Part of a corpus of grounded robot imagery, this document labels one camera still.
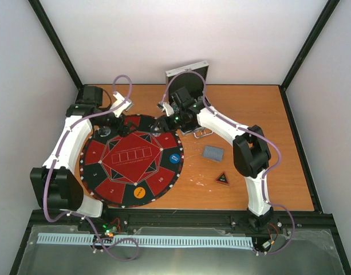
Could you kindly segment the clear dealer button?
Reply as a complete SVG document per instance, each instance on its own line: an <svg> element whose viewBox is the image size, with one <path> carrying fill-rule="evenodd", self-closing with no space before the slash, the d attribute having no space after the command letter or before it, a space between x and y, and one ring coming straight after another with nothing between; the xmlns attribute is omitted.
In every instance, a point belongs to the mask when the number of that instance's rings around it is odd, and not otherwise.
<svg viewBox="0 0 351 275"><path fill-rule="evenodd" d="M102 138L107 137L111 134L111 128L110 127L99 127L98 128L98 135Z"/></svg>

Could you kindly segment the blue small blind button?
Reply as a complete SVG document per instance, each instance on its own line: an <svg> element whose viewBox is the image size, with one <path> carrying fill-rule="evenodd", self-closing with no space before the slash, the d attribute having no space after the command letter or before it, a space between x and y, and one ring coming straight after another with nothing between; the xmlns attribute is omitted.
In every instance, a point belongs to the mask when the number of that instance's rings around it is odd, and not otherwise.
<svg viewBox="0 0 351 275"><path fill-rule="evenodd" d="M172 163L172 164L176 164L176 163L179 163L180 162L180 155L179 154L172 154L170 157L169 157L169 161Z"/></svg>

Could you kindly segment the grey card deck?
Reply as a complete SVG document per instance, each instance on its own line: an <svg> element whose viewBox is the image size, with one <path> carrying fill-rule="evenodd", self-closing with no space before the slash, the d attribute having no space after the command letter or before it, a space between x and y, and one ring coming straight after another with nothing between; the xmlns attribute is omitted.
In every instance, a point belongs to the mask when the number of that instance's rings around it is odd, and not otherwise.
<svg viewBox="0 0 351 275"><path fill-rule="evenodd" d="M202 157L213 160L215 162L221 162L223 160L224 149L214 146L206 145L202 152Z"/></svg>

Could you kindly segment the orange big blind button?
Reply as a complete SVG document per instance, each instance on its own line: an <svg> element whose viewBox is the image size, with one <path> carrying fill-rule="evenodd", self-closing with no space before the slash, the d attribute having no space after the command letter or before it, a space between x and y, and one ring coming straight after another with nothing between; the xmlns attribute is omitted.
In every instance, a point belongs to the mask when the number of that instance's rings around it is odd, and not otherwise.
<svg viewBox="0 0 351 275"><path fill-rule="evenodd" d="M137 188L135 188L133 194L134 194L134 197L136 199L141 199L141 198L145 197L146 190L143 187L137 187Z"/></svg>

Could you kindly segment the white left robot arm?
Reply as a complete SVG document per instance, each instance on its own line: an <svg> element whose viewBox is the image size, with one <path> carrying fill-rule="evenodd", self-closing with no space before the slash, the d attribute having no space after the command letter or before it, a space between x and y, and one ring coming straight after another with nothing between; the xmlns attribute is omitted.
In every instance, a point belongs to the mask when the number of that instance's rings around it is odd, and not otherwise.
<svg viewBox="0 0 351 275"><path fill-rule="evenodd" d="M37 202L48 222L75 215L82 219L91 217L90 222L97 230L106 230L111 224L111 216L103 211L103 202L86 195L74 175L81 149L95 126L112 127L121 136L130 133L123 114L133 105L129 96L114 91L115 102L103 108L103 92L95 86L83 88L66 111L64 129L53 152L42 167L34 167L30 172Z"/></svg>

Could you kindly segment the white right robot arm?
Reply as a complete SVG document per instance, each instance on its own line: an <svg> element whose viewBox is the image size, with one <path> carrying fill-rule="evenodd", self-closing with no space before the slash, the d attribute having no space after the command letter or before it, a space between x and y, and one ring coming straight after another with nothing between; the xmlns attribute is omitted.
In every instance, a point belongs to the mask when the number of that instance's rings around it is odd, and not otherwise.
<svg viewBox="0 0 351 275"><path fill-rule="evenodd" d="M262 129L231 120L213 107L205 95L193 96L185 87L174 93L166 91L157 106L164 114L156 119L152 133L175 132L186 126L206 128L232 147L234 167L246 182L249 225L255 231L264 229L274 210L267 191L271 153Z"/></svg>

